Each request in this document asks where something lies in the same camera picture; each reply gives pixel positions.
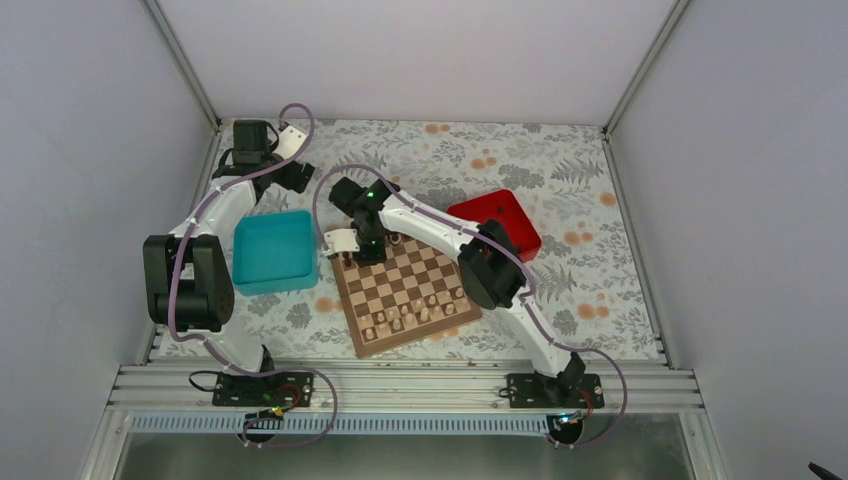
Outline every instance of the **table surface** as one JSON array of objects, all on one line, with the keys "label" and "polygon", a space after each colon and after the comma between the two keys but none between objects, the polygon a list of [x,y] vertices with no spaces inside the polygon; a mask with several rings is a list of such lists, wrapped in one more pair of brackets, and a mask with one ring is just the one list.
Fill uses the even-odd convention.
[{"label": "table surface", "polygon": [[[291,122],[304,132],[308,123]],[[542,237],[529,262],[537,300],[565,343],[594,346],[616,359],[656,359],[654,334],[636,275],[598,127],[573,125],[319,120],[301,157],[316,167],[303,194],[276,185],[251,214],[308,209],[317,179],[336,165],[363,163],[440,209],[507,188]],[[226,123],[220,156],[232,146]],[[347,174],[360,184],[366,172]],[[349,224],[322,187],[318,224]],[[231,239],[222,239],[232,271]],[[355,358],[330,262],[319,258],[310,290],[245,297],[236,292],[233,322],[257,335],[276,357]],[[159,355],[206,352],[165,334]],[[525,359],[524,347],[493,312],[483,318],[378,354],[383,359]]]}]

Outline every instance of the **red box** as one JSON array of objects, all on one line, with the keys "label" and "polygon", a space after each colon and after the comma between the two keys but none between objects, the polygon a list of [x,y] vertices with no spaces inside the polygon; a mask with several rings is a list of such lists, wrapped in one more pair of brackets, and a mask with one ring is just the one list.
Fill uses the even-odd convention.
[{"label": "red box", "polygon": [[542,248],[539,233],[509,190],[496,190],[482,197],[458,203],[448,208],[448,213],[477,223],[497,220],[503,225],[523,262],[533,260]]}]

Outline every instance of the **teal box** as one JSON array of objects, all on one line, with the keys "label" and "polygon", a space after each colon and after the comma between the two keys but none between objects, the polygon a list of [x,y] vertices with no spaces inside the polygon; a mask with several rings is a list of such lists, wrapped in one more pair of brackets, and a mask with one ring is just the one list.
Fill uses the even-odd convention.
[{"label": "teal box", "polygon": [[244,217],[233,238],[233,285],[242,295],[312,288],[318,260],[312,214],[290,210]]}]

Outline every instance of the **chessboard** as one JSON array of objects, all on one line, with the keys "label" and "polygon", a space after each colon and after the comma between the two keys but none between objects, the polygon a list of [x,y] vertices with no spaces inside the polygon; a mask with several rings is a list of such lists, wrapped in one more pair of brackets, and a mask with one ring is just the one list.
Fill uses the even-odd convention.
[{"label": "chessboard", "polygon": [[356,356],[374,355],[482,316],[462,288],[459,267],[414,238],[392,235],[385,263],[331,261]]}]

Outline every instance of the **black cable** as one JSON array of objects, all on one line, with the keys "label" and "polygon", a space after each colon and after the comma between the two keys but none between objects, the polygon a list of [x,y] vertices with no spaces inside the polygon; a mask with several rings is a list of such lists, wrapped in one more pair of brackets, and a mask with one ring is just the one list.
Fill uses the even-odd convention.
[{"label": "black cable", "polygon": [[200,385],[194,383],[194,380],[192,380],[191,377],[193,377],[195,375],[215,375],[217,377],[218,373],[220,373],[220,372],[216,372],[215,370],[198,370],[196,372],[191,372],[191,373],[188,374],[188,383],[190,383],[192,387],[200,390],[201,392],[212,393],[212,392],[215,391],[214,387],[213,388],[201,387]]},{"label": "black cable", "polygon": [[224,150],[224,154],[221,155],[221,159],[218,160],[218,168],[223,167],[227,163],[227,158],[229,158],[231,153],[233,153],[232,148],[228,148],[228,149]]},{"label": "black cable", "polygon": [[271,122],[265,122],[265,125],[267,125],[267,126],[268,126],[268,128],[270,128],[270,129],[271,129],[271,131],[272,131],[272,132],[274,132],[274,136],[275,136],[275,137],[277,137],[277,138],[274,140],[274,143],[272,143],[272,144],[271,144],[271,153],[274,153],[274,150],[276,150],[276,149],[277,149],[277,146],[280,144],[280,134],[279,134],[279,133],[277,133],[277,129],[276,129],[276,128],[274,128],[274,126],[273,126],[273,125],[271,125]]}]

